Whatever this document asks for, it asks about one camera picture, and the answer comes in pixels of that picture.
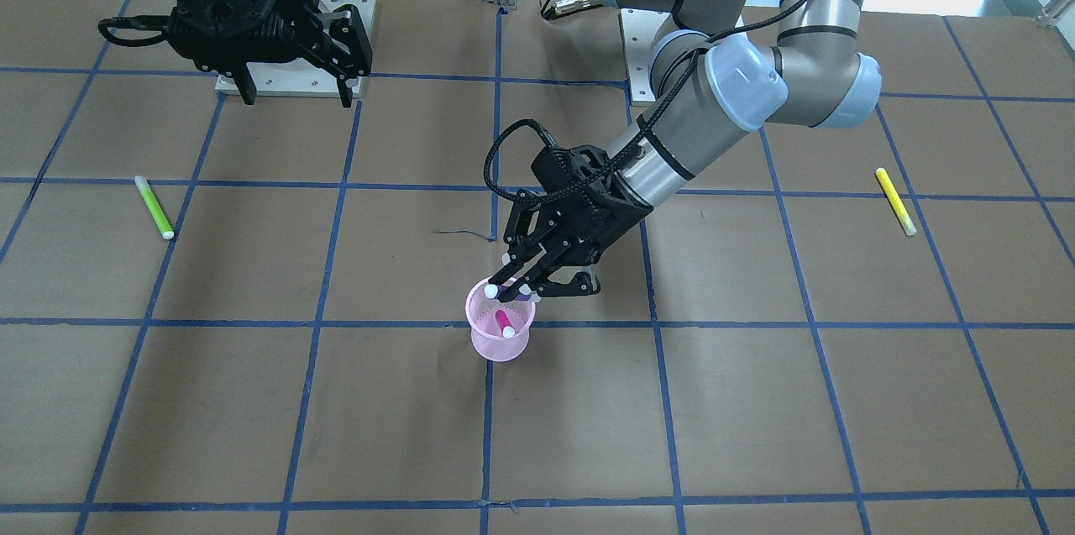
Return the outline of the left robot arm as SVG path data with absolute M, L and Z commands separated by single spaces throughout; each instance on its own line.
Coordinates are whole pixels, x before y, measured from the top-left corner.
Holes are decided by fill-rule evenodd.
M 779 0 L 773 46 L 739 25 L 746 0 L 601 0 L 668 15 L 650 49 L 655 102 L 606 149 L 567 148 L 534 119 L 543 142 L 532 163 L 542 193 L 510 193 L 503 266 L 481 286 L 500 302 L 587 297 L 590 268 L 746 134 L 766 122 L 848 129 L 876 106 L 877 61 L 857 49 L 863 0 Z

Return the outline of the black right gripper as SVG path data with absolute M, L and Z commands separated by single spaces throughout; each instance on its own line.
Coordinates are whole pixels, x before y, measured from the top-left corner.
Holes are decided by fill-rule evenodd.
M 356 8 L 319 10 L 320 0 L 176 0 L 164 40 L 204 71 L 230 76 L 245 105 L 256 83 L 248 63 L 303 58 L 335 78 L 339 102 L 350 109 L 354 83 L 372 68 L 371 42 Z

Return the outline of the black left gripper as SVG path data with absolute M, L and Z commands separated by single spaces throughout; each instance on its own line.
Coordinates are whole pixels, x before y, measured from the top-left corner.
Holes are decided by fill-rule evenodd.
M 610 161 L 607 153 L 594 145 L 544 148 L 538 153 L 532 172 L 542 188 L 554 194 L 594 175 Z M 510 199 L 513 207 L 504 229 L 508 249 L 501 257 L 503 266 L 488 279 L 501 289 L 487 293 L 494 299 L 507 289 L 534 302 L 600 293 L 601 281 L 591 265 L 653 213 L 653 206 L 629 191 L 617 172 L 553 202 L 535 203 L 538 196 L 526 190 Z M 560 268 L 579 269 L 567 279 L 556 280 L 554 275 Z

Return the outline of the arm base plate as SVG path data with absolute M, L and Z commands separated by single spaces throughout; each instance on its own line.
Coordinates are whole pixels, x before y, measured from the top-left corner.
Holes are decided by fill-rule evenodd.
M 371 37 L 376 0 L 320 0 L 319 10 L 331 13 L 345 4 L 357 8 L 366 33 Z M 317 97 L 339 104 L 336 79 L 303 58 L 296 58 L 289 63 L 248 63 L 247 71 L 254 81 L 257 98 Z
M 619 15 L 628 72 L 628 111 L 637 115 L 655 102 L 649 78 L 653 47 L 679 27 L 675 21 L 669 21 L 669 12 L 622 9 Z

